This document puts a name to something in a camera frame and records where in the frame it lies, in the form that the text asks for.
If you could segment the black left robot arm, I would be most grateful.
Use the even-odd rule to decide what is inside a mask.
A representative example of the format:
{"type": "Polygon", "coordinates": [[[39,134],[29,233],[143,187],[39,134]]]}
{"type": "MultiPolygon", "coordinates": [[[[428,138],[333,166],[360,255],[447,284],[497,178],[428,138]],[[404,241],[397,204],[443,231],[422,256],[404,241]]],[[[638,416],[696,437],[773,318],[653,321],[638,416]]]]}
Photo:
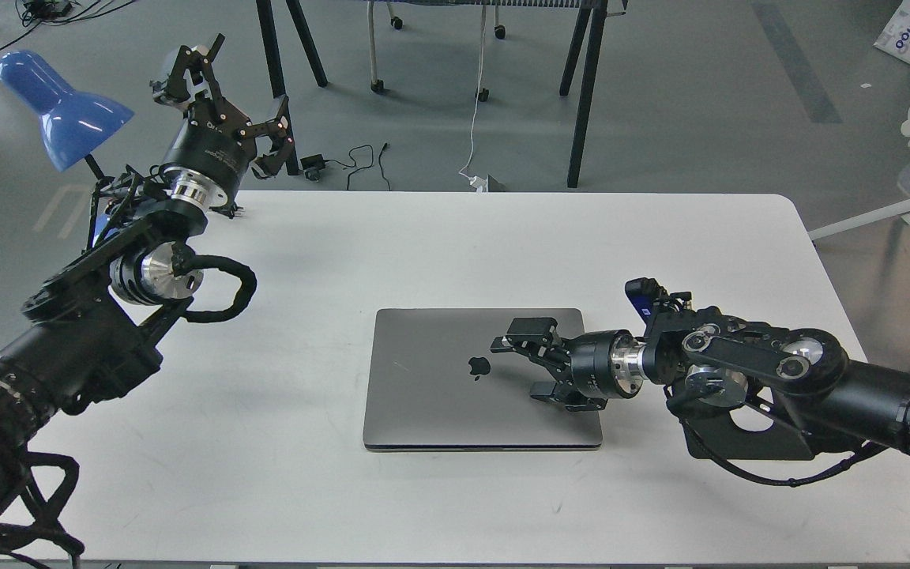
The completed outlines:
{"type": "Polygon", "coordinates": [[[170,54],[151,85],[156,102],[182,112],[170,150],[145,174],[96,173],[87,247],[23,303],[30,328],[0,350],[0,555],[39,567],[21,548],[45,540],[79,567],[85,546],[60,522],[78,462],[29,440],[58,412],[75,416],[152,377],[177,321],[225,322],[255,295],[250,267],[188,245],[210,210],[235,215],[246,170],[277,175],[294,145],[285,95],[273,119],[255,123],[221,93],[212,64],[223,42],[170,54]]]}

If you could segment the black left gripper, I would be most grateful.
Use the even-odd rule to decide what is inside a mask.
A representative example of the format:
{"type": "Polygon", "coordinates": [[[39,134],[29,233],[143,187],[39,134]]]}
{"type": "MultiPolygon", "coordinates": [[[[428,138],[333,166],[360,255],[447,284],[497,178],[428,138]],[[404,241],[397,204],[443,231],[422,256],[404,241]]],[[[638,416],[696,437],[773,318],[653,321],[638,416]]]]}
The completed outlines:
{"type": "Polygon", "coordinates": [[[237,107],[217,107],[223,93],[212,62],[224,41],[225,35],[217,33],[208,47],[183,44],[176,48],[167,56],[167,74],[149,86],[157,104],[184,111],[184,123],[161,162],[162,177],[173,183],[181,173],[191,171],[212,180],[225,198],[234,198],[250,164],[258,179],[278,176],[293,153],[294,140],[288,133],[286,94],[275,98],[273,118],[259,125],[247,125],[249,118],[237,107]],[[271,145],[270,152],[259,156],[251,140],[261,138],[271,145]]]}

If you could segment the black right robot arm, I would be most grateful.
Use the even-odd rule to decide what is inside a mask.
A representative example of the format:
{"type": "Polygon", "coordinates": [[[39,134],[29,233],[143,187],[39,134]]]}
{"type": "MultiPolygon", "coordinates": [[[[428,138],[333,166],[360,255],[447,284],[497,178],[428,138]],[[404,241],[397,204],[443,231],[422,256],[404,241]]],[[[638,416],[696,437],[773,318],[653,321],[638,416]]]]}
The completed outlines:
{"type": "Polygon", "coordinates": [[[662,386],[690,456],[735,472],[736,461],[812,460],[849,453],[825,476],[881,449],[910,456],[910,372],[850,359],[820,329],[787,329],[694,310],[689,292],[653,278],[625,295],[645,324],[558,334],[552,317],[517,318],[491,351],[515,352],[549,372],[531,396],[571,412],[600,411],[611,398],[662,386]]]}

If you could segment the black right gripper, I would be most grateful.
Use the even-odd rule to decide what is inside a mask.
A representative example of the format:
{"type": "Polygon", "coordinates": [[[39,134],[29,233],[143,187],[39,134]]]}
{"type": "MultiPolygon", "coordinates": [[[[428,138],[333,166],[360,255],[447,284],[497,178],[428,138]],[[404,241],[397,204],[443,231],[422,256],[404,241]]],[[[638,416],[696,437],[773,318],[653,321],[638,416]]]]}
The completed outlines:
{"type": "Polygon", "coordinates": [[[560,338],[552,317],[515,318],[492,340],[491,353],[515,352],[547,371],[563,372],[558,382],[534,382],[531,398],[570,412],[602,411],[611,398],[637,396],[647,375],[645,345],[625,330],[560,338]]]}

